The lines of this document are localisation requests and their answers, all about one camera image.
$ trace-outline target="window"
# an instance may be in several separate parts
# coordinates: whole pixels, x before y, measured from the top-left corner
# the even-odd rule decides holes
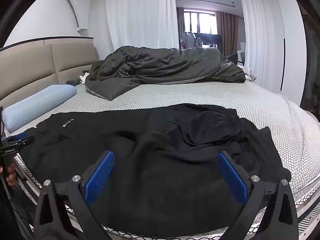
[[[218,34],[217,20],[214,14],[201,12],[185,12],[186,32]]]

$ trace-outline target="human hand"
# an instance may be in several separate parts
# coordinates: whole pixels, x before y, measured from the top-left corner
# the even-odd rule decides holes
[[[15,170],[17,168],[17,165],[15,162],[12,162],[12,164],[8,167],[9,176],[7,176],[6,181],[8,182],[9,186],[14,186],[16,184],[16,173]],[[0,173],[3,172],[3,167],[0,166]]]

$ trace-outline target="textured mattress cover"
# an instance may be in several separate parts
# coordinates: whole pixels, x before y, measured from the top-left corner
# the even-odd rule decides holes
[[[270,128],[282,164],[291,171],[290,186],[295,201],[318,181],[320,124],[317,119],[283,96],[271,93],[251,82],[140,85],[112,101],[90,94],[84,85],[77,85],[76,88],[75,96],[15,132],[6,132],[7,136],[36,127],[51,114],[60,112],[100,112],[182,103],[218,105],[236,109],[240,118],[250,120],[258,129],[266,126]],[[255,223],[260,222],[263,213],[264,211],[258,213]],[[216,230],[214,233],[222,233],[224,230]]]

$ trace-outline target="comforter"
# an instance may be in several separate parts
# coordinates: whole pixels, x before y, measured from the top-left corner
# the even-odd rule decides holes
[[[124,46],[94,63],[86,89],[107,100],[140,84],[185,84],[195,81],[243,83],[244,72],[216,48],[178,50]]]

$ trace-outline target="metal screw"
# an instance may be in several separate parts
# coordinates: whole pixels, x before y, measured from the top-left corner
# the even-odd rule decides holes
[[[72,180],[74,181],[74,182],[77,182],[77,181],[79,181],[81,179],[81,177],[79,176],[79,175],[76,175],[76,176],[74,176],[73,178],[72,178]]]
[[[43,183],[43,185],[45,185],[45,186],[49,186],[49,185],[50,185],[50,183],[51,183],[51,181],[50,181],[49,179],[47,179],[47,180]]]
[[[287,186],[287,185],[289,184],[286,179],[281,180],[281,183],[282,183],[283,185],[285,185],[285,186]]]
[[[260,180],[260,178],[257,176],[257,175],[253,175],[251,177],[251,179],[254,181],[254,182],[258,182]]]

